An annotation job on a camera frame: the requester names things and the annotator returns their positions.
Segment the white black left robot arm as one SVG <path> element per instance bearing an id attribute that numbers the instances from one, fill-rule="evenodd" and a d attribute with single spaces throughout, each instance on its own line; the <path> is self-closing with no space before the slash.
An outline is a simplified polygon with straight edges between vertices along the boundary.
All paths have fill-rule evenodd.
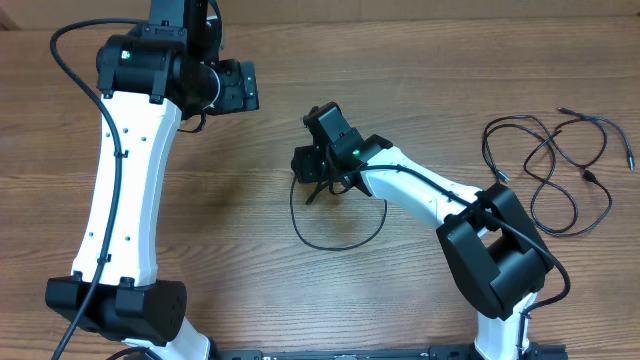
<path id="1" fill-rule="evenodd" d="M 70 273 L 48 281 L 45 301 L 71 330 L 121 342 L 129 358 L 217 355 L 187 319 L 184 283 L 158 278 L 156 230 L 182 123 L 259 106 L 253 64 L 221 59 L 222 46 L 216 2 L 155 1 L 96 56 L 87 95 L 102 116 L 101 146 L 88 223 Z"/>

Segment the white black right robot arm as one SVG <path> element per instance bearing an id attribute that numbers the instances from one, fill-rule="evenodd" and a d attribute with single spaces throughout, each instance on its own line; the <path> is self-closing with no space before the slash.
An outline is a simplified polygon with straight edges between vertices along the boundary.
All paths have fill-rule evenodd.
<path id="1" fill-rule="evenodd" d="M 378 135 L 363 138 L 329 102 L 303 116 L 313 142 L 294 151 L 299 183 L 317 191 L 340 183 L 396 204 L 435 229 L 456 286 L 478 312 L 469 345 L 433 345 L 427 359 L 565 359 L 563 345 L 528 337 L 538 292 L 554 264 L 516 195 L 448 180 Z"/>

